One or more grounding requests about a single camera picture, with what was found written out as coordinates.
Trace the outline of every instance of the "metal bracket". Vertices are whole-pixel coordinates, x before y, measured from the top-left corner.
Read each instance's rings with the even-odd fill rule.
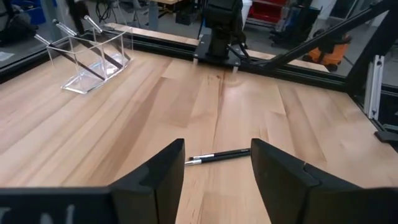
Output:
[[[369,64],[368,80],[366,82],[364,112],[369,119],[378,120],[379,118],[383,68],[384,56],[376,55]]]

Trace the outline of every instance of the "cable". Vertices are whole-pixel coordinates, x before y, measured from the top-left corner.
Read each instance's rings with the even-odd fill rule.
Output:
[[[100,5],[103,5],[104,7],[103,13],[101,13]],[[106,20],[109,19],[112,14],[114,16],[115,22],[118,23],[118,19],[116,18],[116,14],[113,10],[113,1],[111,0],[96,0],[95,13],[98,17],[99,23],[102,21],[106,22]]]

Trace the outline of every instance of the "clear acrylic holder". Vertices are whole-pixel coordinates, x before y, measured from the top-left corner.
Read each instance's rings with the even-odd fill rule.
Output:
[[[55,75],[63,83],[61,88],[86,94],[129,65],[132,46],[132,28],[122,33],[103,30],[100,34],[90,29],[79,37],[68,36],[51,43],[47,51]]]

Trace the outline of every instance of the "pen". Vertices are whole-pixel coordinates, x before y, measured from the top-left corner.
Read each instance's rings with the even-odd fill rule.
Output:
[[[206,162],[223,161],[223,160],[235,159],[235,158],[239,158],[239,157],[243,157],[243,156],[250,156],[250,151],[235,153],[235,154],[230,154],[230,155],[225,155],[225,156],[205,157],[205,158],[201,158],[201,159],[195,159],[195,160],[185,162],[185,165],[190,166],[190,165],[197,165],[197,164],[202,164],[202,163],[206,163]]]
[[[232,155],[232,154],[237,154],[237,153],[242,153],[242,152],[250,152],[249,149],[237,149],[237,150],[231,150],[231,151],[225,151],[225,152],[215,152],[212,154],[205,154],[201,156],[193,156],[189,157],[189,160],[196,160],[196,159],[202,159],[202,158],[209,158],[209,157],[217,157],[217,156],[227,156],[227,155]]]

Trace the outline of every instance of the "wooden table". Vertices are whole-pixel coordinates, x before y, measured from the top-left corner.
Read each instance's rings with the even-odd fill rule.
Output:
[[[398,154],[345,93],[134,57],[88,95],[61,90],[50,62],[0,85],[0,186],[106,185],[176,138],[187,157],[261,138],[362,187],[398,185]],[[186,167],[177,223],[270,223],[250,158]]]

